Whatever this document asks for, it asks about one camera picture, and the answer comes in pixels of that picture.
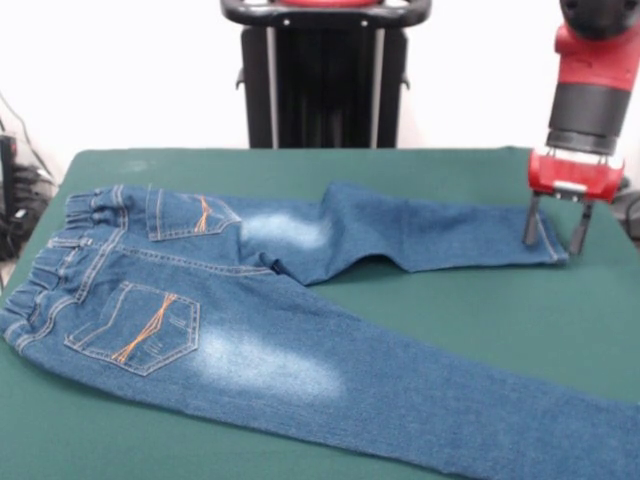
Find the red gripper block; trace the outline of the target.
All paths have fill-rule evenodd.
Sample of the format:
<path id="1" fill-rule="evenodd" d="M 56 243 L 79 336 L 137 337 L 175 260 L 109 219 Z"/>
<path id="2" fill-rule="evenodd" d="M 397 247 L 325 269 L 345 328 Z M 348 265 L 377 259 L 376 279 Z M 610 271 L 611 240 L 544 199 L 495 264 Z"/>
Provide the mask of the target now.
<path id="1" fill-rule="evenodd" d="M 624 176 L 622 157 L 550 148 L 532 150 L 528 183 L 533 191 L 526 215 L 522 242 L 534 245 L 538 232 L 540 195 L 583 201 L 578 225 L 573 230 L 569 254 L 579 255 L 587 237 L 594 202 L 610 203 Z"/>

